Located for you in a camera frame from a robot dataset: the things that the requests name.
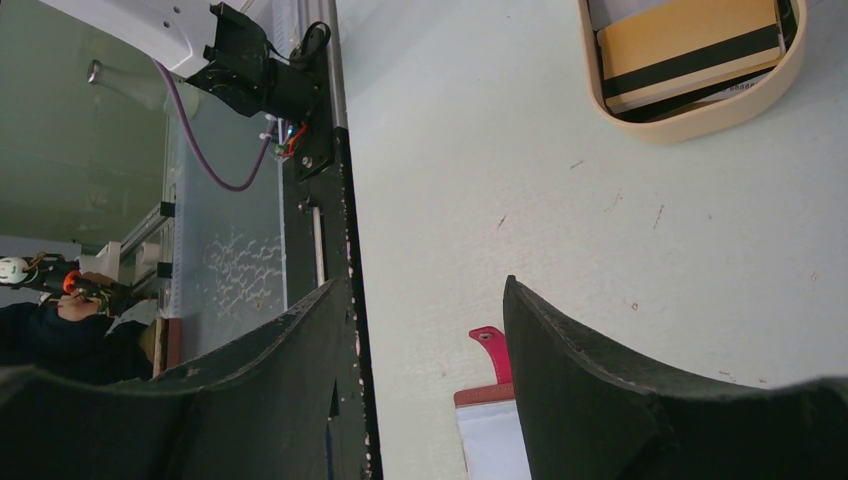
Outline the beige oval tray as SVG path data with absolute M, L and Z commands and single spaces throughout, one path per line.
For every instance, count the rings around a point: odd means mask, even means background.
M 802 69 L 808 39 L 809 7 L 811 3 L 796 0 L 791 3 L 791 13 L 797 32 L 783 59 L 765 78 L 750 89 L 729 99 L 712 104 L 688 107 L 668 118 L 648 123 L 632 123 L 615 117 L 606 108 L 601 91 L 601 69 L 595 33 L 591 29 L 591 15 L 586 1 L 577 3 L 577 18 L 582 35 L 585 69 L 589 97 L 602 118 L 636 139 L 667 145 L 701 137 L 734 127 L 768 110 L 787 93 Z

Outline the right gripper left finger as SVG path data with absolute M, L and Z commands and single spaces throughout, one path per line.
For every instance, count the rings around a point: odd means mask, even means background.
M 5 479 L 317 479 L 346 323 L 331 280 L 150 381 L 95 387 L 1 372 Z

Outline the red card holder wallet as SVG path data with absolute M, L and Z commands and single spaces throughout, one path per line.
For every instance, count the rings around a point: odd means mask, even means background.
M 472 480 L 530 480 L 505 335 L 484 326 L 469 337 L 486 351 L 495 383 L 453 396 L 466 471 Z

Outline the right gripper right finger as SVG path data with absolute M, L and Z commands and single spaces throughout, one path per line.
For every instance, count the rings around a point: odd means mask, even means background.
M 847 382 L 762 389 L 681 370 L 516 278 L 503 317 L 535 479 L 843 479 Z

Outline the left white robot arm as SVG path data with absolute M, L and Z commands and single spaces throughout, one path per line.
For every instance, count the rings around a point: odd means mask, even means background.
M 319 101 L 318 62 L 329 27 L 313 23 L 285 60 L 265 30 L 232 1 L 66 0 L 50 7 L 148 55 L 170 73 L 251 117 L 293 123 Z

